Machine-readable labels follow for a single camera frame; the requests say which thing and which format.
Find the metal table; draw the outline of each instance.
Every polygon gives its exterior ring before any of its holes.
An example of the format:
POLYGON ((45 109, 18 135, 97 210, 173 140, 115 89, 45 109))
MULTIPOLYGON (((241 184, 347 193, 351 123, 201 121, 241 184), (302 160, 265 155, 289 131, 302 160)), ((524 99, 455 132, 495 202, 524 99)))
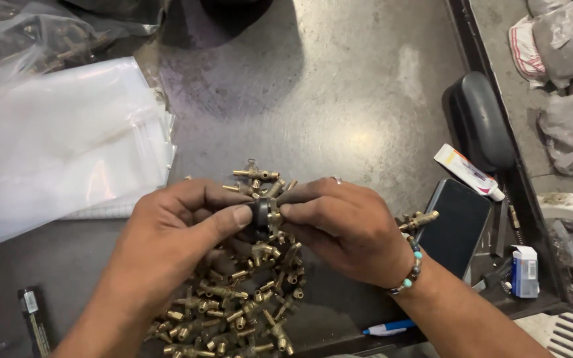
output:
MULTIPOLYGON (((178 115, 170 182, 186 175, 231 181, 231 171, 254 158, 287 181, 339 175, 371 187, 395 215, 423 210, 448 176, 432 159, 451 142, 442 95, 464 74, 446 4, 264 4, 268 9, 248 18, 215 21, 199 2, 174 0, 155 42, 137 53, 178 115)), ((55 338, 62 338, 123 224, 52 222, 0 244, 0 341, 22 342, 11 356, 30 352, 16 289, 43 286, 55 338)), ((310 253, 304 260, 305 303, 286 327, 296 351, 354 351, 341 342, 402 317, 376 289, 339 276, 310 253), (336 349, 314 350, 329 343, 336 349)), ((417 331, 406 334, 399 345, 421 339, 417 331)))

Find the right hand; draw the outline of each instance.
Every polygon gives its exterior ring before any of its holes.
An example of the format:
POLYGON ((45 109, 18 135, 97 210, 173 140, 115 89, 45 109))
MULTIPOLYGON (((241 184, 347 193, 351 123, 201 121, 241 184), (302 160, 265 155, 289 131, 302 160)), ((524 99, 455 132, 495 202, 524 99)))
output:
POLYGON ((413 266, 410 245, 372 189, 322 178, 286 191, 278 205, 282 230, 349 278, 391 289, 413 266))

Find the smartphone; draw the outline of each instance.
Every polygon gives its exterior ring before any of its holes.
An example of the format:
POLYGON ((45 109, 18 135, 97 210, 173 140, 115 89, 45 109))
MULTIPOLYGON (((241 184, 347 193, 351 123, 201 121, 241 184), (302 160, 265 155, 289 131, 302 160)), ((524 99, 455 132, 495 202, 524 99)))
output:
POLYGON ((489 199, 464 184, 443 179, 426 208, 426 213, 437 210, 439 218, 418 232, 417 242, 430 257, 463 279, 491 206, 489 199))

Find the marker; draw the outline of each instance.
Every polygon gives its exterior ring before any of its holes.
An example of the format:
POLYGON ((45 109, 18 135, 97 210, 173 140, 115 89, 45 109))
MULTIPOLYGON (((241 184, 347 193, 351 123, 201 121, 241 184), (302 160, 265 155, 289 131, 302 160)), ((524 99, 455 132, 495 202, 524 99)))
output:
POLYGON ((417 327, 413 320, 396 321, 390 323, 379 324, 363 331, 363 334, 370 334, 372 336, 394 336, 405 332, 408 328, 417 327))

